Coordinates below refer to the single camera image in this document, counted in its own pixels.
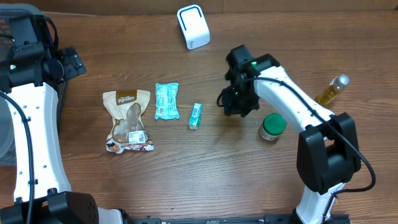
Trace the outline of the green lid jar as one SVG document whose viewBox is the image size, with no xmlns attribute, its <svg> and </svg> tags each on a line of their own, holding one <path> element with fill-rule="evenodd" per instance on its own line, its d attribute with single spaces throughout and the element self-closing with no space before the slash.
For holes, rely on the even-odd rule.
<svg viewBox="0 0 398 224">
<path fill-rule="evenodd" d="M 278 113 L 267 115 L 259 127 L 259 134 L 268 141 L 276 140 L 286 128 L 285 119 Z"/>
</svg>

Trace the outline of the small kleenex tissue pack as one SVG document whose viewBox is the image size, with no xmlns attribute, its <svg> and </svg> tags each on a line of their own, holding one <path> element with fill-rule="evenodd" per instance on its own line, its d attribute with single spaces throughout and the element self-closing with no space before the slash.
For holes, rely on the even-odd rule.
<svg viewBox="0 0 398 224">
<path fill-rule="evenodd" d="M 195 103 L 192 108 L 192 112 L 190 115 L 190 119 L 188 122 L 188 126 L 190 129 L 197 130 L 200 127 L 201 119 L 202 119 L 202 104 Z"/>
</svg>

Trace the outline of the teal tissue pack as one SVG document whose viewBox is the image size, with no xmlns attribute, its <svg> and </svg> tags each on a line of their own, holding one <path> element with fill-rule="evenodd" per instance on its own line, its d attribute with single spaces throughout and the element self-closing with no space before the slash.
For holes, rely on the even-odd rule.
<svg viewBox="0 0 398 224">
<path fill-rule="evenodd" d="M 155 84 L 155 119 L 179 119 L 177 109 L 178 83 Z"/>
</svg>

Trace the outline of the snack packet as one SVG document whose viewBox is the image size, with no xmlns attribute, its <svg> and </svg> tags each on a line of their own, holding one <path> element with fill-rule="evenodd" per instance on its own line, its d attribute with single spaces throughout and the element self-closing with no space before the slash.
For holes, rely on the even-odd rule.
<svg viewBox="0 0 398 224">
<path fill-rule="evenodd" d="M 113 120 L 106 139 L 106 150 L 116 154 L 124 151 L 153 151 L 154 143 L 141 120 L 150 101 L 146 90 L 108 91 L 103 104 Z"/>
</svg>

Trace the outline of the yellow bottle silver cap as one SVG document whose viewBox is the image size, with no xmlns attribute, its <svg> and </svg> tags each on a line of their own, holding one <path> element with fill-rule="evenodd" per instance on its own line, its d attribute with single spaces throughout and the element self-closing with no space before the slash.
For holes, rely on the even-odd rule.
<svg viewBox="0 0 398 224">
<path fill-rule="evenodd" d="M 350 83 L 350 78 L 347 75 L 340 75 L 334 78 L 330 84 L 324 89 L 323 93 L 315 97 L 315 101 L 327 107 Z"/>
</svg>

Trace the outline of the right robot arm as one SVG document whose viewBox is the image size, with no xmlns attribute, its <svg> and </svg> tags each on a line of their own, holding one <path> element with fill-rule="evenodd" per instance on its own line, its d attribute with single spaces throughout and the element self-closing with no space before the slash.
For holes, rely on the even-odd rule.
<svg viewBox="0 0 398 224">
<path fill-rule="evenodd" d="M 231 82 L 220 93 L 218 106 L 225 115 L 242 117 L 259 109 L 263 99 L 273 106 L 298 134 L 297 171 L 305 184 L 302 199 L 290 214 L 268 214 L 264 223 L 349 223 L 348 215 L 334 215 L 331 207 L 360 170 L 361 159 L 353 119 L 335 115 L 303 92 L 270 54 L 254 58 L 244 46 L 226 56 Z"/>
</svg>

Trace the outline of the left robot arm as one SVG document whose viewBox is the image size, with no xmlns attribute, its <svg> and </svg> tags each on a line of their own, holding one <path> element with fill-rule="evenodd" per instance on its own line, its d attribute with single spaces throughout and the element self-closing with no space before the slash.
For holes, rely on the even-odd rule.
<svg viewBox="0 0 398 224">
<path fill-rule="evenodd" d="M 14 41 L 1 62 L 1 96 L 12 117 L 17 157 L 14 205 L 2 223 L 129 223 L 121 209 L 97 206 L 72 192 L 60 155 L 59 84 L 86 72 L 74 47 L 60 49 L 52 20 L 27 14 L 9 20 Z"/>
</svg>

